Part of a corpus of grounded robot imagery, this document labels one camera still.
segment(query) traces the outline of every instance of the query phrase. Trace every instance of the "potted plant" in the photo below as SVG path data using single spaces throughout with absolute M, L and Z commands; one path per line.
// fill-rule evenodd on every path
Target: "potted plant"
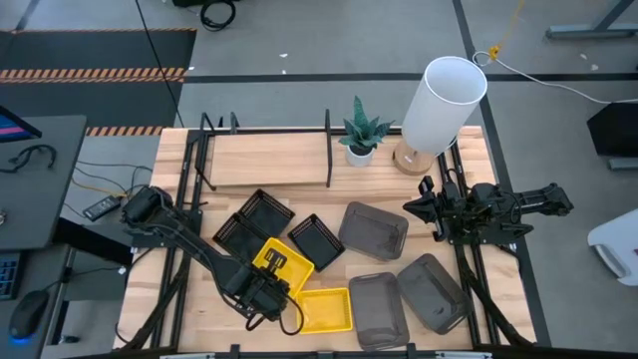
M 368 121 L 363 111 L 361 100 L 355 96 L 355 120 L 343 120 L 348 136 L 339 140 L 346 146 L 346 159 L 354 167 L 364 167 L 370 164 L 377 144 L 388 134 L 390 126 L 394 123 L 379 125 L 379 117 Z

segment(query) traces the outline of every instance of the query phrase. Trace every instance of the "computer mouse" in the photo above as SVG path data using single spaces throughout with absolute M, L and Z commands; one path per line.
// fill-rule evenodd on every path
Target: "computer mouse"
M 35 333 L 48 301 L 49 293 L 45 290 L 34 290 L 27 293 L 11 315 L 9 335 L 13 339 L 20 340 Z

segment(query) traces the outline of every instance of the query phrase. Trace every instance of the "translucent gray container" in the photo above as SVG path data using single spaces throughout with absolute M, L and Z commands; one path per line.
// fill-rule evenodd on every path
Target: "translucent gray container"
M 399 283 L 389 272 L 350 279 L 350 300 L 359 345 L 365 351 L 407 345 L 410 332 Z
M 353 201 L 339 228 L 343 244 L 379 260 L 401 257 L 408 234 L 408 220 L 400 215 Z
M 410 308 L 438 334 L 447 334 L 474 310 L 470 298 L 431 254 L 420 256 L 397 279 Z

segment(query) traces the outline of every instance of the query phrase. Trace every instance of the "keyboard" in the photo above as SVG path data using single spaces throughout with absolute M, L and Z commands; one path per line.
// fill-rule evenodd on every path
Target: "keyboard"
M 23 264 L 22 252 L 0 252 L 0 300 L 18 296 Z

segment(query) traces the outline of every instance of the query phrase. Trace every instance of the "black tray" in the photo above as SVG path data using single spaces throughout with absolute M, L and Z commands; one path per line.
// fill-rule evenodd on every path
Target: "black tray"
M 268 236 L 277 238 L 295 216 L 295 212 L 261 189 L 248 199 L 238 213 Z
M 356 201 L 348 204 L 339 229 L 347 247 L 379 260 L 399 258 L 407 234 L 404 217 Z
M 410 332 L 397 278 L 385 272 L 350 279 L 357 339 L 365 351 L 405 346 Z
M 212 238 L 233 256 L 252 261 L 270 235 L 234 213 Z
M 299 251 L 315 264 L 315 270 L 318 272 L 346 250 L 341 241 L 314 213 L 294 227 L 288 233 L 288 237 Z
M 421 323 L 447 334 L 470 313 L 470 298 L 431 254 L 424 254 L 397 276 L 399 288 Z

